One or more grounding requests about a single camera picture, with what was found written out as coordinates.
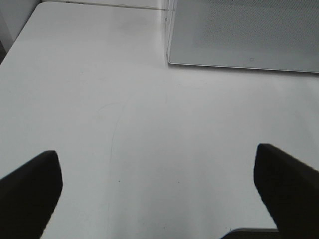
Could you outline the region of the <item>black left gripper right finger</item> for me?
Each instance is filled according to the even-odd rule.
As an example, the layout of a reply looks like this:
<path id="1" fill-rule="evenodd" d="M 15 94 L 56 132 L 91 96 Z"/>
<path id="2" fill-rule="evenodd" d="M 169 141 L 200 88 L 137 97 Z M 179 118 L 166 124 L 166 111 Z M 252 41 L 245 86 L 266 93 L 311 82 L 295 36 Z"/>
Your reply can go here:
<path id="1" fill-rule="evenodd" d="M 319 173 L 279 148 L 260 143 L 255 187 L 284 239 L 319 237 Z"/>

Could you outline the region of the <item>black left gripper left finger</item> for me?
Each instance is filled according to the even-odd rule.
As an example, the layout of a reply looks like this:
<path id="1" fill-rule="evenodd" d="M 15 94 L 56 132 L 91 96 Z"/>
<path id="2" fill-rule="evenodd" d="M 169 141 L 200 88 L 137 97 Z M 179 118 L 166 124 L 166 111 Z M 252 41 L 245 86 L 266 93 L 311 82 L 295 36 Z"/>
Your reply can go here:
<path id="1" fill-rule="evenodd" d="M 57 152 L 44 151 L 0 180 L 0 237 L 41 238 L 60 198 Z"/>

